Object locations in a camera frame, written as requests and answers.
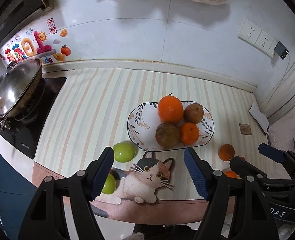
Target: green apple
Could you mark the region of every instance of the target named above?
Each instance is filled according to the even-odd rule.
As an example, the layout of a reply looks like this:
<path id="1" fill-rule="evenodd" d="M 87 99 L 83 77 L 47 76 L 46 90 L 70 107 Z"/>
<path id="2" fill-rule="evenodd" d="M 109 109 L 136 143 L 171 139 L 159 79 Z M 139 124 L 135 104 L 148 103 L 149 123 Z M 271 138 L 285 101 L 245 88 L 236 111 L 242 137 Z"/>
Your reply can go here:
<path id="1" fill-rule="evenodd" d="M 102 193 L 104 194 L 112 194 L 115 192 L 116 189 L 116 181 L 112 174 L 109 174 L 106 178 L 106 181 L 104 183 Z"/>
<path id="2" fill-rule="evenodd" d="M 113 146 L 114 159 L 120 163 L 127 163 L 135 156 L 135 149 L 130 143 L 117 143 Z"/>

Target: metal lid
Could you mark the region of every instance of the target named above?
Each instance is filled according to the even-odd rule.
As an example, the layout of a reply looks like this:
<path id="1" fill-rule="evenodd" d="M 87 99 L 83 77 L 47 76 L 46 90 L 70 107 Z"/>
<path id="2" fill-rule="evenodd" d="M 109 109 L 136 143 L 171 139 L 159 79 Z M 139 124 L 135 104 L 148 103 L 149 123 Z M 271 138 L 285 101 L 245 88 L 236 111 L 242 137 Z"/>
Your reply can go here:
<path id="1" fill-rule="evenodd" d="M 26 59 L 17 63 L 0 85 L 0 118 L 4 117 L 20 100 L 41 67 L 41 60 Z"/>

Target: screw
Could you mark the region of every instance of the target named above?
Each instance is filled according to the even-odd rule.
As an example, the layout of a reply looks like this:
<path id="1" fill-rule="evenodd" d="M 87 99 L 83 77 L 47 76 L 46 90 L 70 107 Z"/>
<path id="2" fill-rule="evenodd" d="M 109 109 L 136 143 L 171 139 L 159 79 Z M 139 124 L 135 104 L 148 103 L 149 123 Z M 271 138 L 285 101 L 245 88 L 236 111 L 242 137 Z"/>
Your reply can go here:
<path id="1" fill-rule="evenodd" d="M 44 181 L 45 182 L 50 182 L 52 180 L 52 176 L 46 176 L 45 178 L 44 178 Z"/>
<path id="2" fill-rule="evenodd" d="M 221 176 L 222 175 L 222 171 L 219 171 L 219 170 L 214 170 L 213 171 L 213 174 L 217 177 Z"/>
<path id="3" fill-rule="evenodd" d="M 82 176 L 84 176 L 85 175 L 85 171 L 84 170 L 80 170 L 80 171 L 78 171 L 76 174 L 77 174 L 77 176 L 79 176 L 79 177 L 82 177 Z"/>
<path id="4" fill-rule="evenodd" d="M 253 181 L 254 181 L 254 178 L 253 178 L 253 176 L 251 176 L 251 175 L 246 176 L 246 179 L 247 179 L 249 182 L 253 182 Z"/>

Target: cat illustration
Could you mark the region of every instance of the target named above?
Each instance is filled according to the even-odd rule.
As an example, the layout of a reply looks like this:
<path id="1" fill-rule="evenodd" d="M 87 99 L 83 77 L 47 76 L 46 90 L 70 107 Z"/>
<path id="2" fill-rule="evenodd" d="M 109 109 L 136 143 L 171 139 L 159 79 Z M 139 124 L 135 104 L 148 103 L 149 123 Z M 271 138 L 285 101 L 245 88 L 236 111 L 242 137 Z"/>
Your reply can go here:
<path id="1" fill-rule="evenodd" d="M 96 200 L 110 204 L 121 204 L 122 198 L 132 199 L 136 203 L 155 203 L 157 197 L 155 190 L 159 187 L 173 189 L 170 184 L 170 168 L 174 159 L 164 162 L 153 157 L 151 152 L 145 152 L 137 164 L 133 163 L 130 171 L 112 168 L 111 174 L 117 180 L 118 187 L 111 195 L 101 193 Z"/>

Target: white plate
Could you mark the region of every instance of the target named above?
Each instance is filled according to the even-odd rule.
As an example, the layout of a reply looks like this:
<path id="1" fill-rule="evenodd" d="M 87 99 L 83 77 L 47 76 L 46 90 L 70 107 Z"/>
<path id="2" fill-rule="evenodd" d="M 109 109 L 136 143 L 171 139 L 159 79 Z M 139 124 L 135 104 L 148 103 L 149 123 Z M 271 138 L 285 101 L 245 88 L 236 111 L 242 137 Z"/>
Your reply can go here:
<path id="1" fill-rule="evenodd" d="M 185 109 L 188 105 L 196 102 L 182 101 L 183 108 Z M 155 132 L 160 124 L 161 119 L 158 115 L 158 102 L 143 103 L 135 108 L 129 115 L 128 118 L 128 134 L 132 142 L 134 142 L 139 148 L 149 152 L 161 152 L 185 149 L 186 147 L 197 147 L 207 144 L 214 133 L 214 123 L 212 116 L 209 111 L 204 107 L 204 116 L 197 127 L 200 131 L 199 139 L 192 144 L 185 145 L 182 142 L 178 143 L 170 149 L 164 149 L 155 140 Z M 182 119 L 178 126 L 184 124 L 185 121 Z"/>

